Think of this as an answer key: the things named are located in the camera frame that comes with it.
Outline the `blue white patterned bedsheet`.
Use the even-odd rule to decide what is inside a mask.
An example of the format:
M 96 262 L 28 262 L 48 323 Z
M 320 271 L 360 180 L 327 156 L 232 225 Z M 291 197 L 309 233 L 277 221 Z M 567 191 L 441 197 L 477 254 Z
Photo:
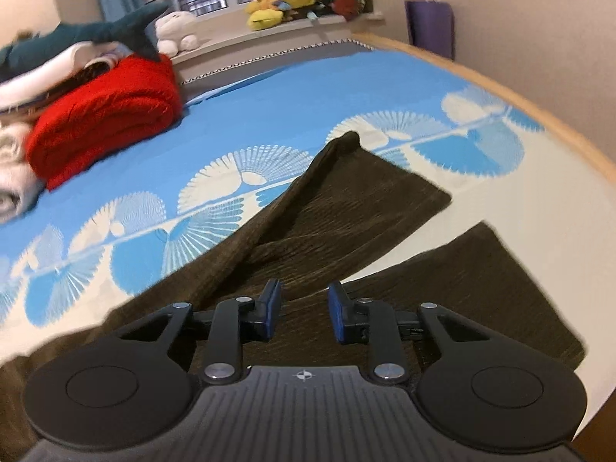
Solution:
M 615 185 L 522 110 L 393 51 L 219 89 L 42 194 L 1 228 L 2 359 L 100 322 L 205 253 L 348 131 L 452 198 L 368 271 L 491 224 L 582 340 L 577 372 L 598 411 L 615 386 Z

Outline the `white folded towel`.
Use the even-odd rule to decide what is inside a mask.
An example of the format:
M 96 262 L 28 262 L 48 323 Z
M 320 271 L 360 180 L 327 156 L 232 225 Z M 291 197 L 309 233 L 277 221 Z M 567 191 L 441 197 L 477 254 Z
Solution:
M 1 127 L 1 222 L 25 212 L 37 201 L 44 183 L 26 160 L 26 140 L 32 126 L 16 122 Z

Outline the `purple rolled mat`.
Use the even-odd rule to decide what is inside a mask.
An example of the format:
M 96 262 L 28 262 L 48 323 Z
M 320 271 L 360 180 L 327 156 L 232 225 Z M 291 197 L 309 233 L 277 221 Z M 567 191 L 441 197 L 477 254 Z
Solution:
M 411 45 L 448 60 L 455 58 L 455 30 L 452 6 L 435 0 L 404 2 Z

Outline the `red knitted blanket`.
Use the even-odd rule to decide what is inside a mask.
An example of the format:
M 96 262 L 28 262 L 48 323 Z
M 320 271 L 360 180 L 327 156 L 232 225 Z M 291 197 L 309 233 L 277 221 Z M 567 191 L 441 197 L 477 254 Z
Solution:
M 132 54 L 54 101 L 34 124 L 26 160 L 51 191 L 104 157 L 167 131 L 182 110 L 171 60 Z

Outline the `white folded bedding stack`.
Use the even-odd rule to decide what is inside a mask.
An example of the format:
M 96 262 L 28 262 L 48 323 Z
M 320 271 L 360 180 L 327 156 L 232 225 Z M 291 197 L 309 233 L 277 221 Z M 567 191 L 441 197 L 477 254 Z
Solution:
M 1 84 L 1 110 L 41 100 L 62 82 L 75 77 L 88 67 L 103 64 L 114 68 L 119 60 L 129 55 L 129 48 L 118 43 L 94 44 L 80 42 L 26 73 L 3 81 Z

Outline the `blue shark plush toy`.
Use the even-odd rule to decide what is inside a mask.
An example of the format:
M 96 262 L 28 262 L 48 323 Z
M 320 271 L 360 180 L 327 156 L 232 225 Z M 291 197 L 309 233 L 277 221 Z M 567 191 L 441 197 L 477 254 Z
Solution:
M 10 79 L 40 67 L 77 43 L 120 43 L 144 59 L 159 60 L 147 27 L 168 9 L 165 2 L 148 3 L 113 22 L 60 23 L 48 35 L 14 42 L 1 49 L 1 77 Z

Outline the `white plush toy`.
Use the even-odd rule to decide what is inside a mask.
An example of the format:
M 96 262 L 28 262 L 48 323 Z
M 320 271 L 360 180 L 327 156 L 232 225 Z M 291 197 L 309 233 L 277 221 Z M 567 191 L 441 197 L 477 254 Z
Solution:
M 168 57 L 198 49 L 201 45 L 195 26 L 198 17 L 193 13 L 172 12 L 154 22 L 157 37 L 157 51 Z

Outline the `brown corduroy pants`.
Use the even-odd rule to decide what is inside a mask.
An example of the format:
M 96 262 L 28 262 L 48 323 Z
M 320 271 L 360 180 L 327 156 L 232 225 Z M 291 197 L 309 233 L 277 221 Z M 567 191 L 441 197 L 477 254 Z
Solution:
M 354 134 L 330 142 L 281 196 L 214 248 L 110 311 L 94 328 L 6 362 L 2 459 L 20 459 L 37 440 L 21 404 L 37 368 L 170 303 L 206 310 L 226 296 L 256 294 L 272 278 L 283 285 L 288 319 L 282 341 L 264 353 L 270 364 L 336 361 L 326 288 L 339 280 L 353 295 L 375 293 L 402 308 L 433 300 L 577 368 L 585 356 L 582 343 L 486 223 L 402 264 L 359 276 L 449 201 L 421 176 L 362 149 Z

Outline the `grey mattress with trim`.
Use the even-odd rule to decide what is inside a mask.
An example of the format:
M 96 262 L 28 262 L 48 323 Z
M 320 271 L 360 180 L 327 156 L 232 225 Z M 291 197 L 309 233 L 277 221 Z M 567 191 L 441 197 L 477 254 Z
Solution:
M 372 46 L 353 38 L 293 47 L 241 60 L 229 66 L 210 69 L 201 74 L 192 74 L 179 83 L 179 91 L 186 103 L 198 102 L 198 99 L 213 95 L 219 89 L 249 80 L 254 76 L 276 72 L 310 60 L 333 59 L 333 57 L 372 51 L 374 51 Z

